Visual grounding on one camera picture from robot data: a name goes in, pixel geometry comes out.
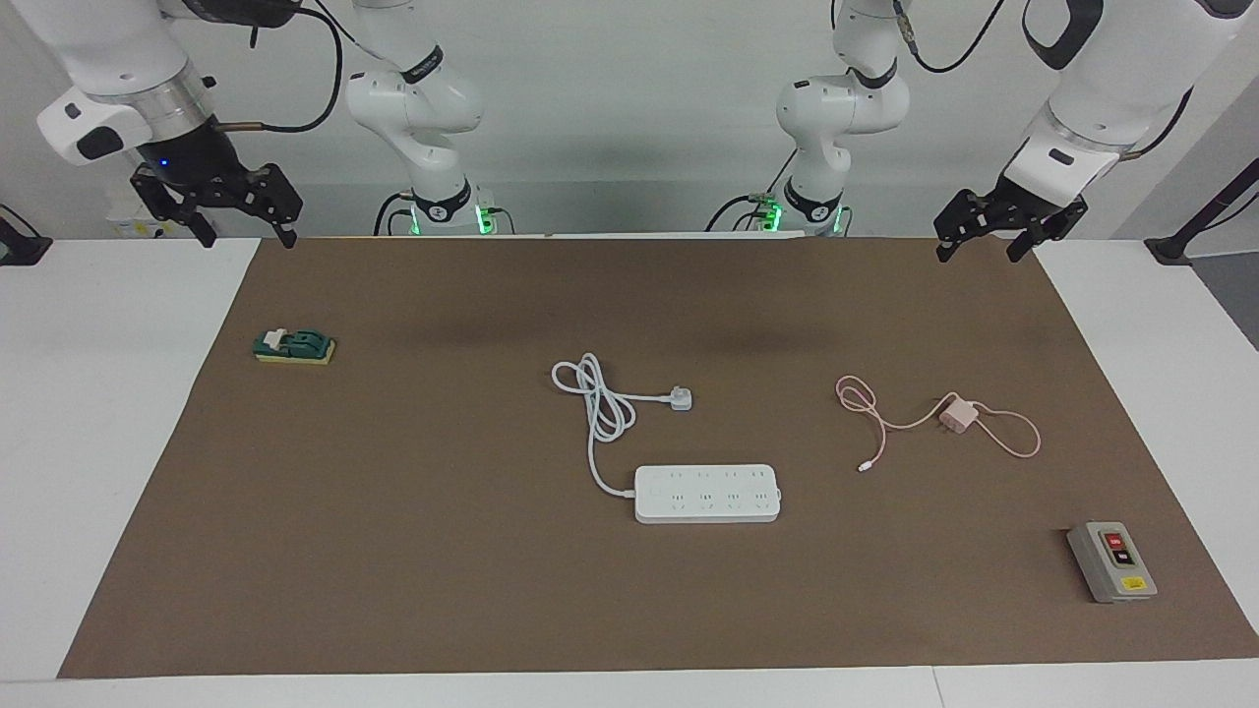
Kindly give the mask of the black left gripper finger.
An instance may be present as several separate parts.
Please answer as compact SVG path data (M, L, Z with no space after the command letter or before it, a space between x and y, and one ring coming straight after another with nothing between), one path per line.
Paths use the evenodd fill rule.
M998 218L998 202L972 190L959 190L935 215L935 258L947 265L963 243L990 236L995 231L995 218Z
M1076 214L1054 214L1047 215L1042 220L1034 220L1034 223L1010 242L1008 260L1020 262L1035 247L1045 242L1065 239L1066 234L1075 227L1076 220Z

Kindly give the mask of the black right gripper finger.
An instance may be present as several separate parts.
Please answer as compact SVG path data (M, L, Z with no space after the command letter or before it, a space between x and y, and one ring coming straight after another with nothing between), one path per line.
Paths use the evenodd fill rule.
M193 198L176 202L167 186L157 179L147 165L140 165L132 171L131 185L154 218L176 220L178 224L193 232L194 238L203 247L212 248L214 246L217 231L212 227L210 220L206 220L206 215L201 214Z
M232 188L232 207L269 224L283 248L296 246L293 226L303 202L277 164L243 171L239 184Z

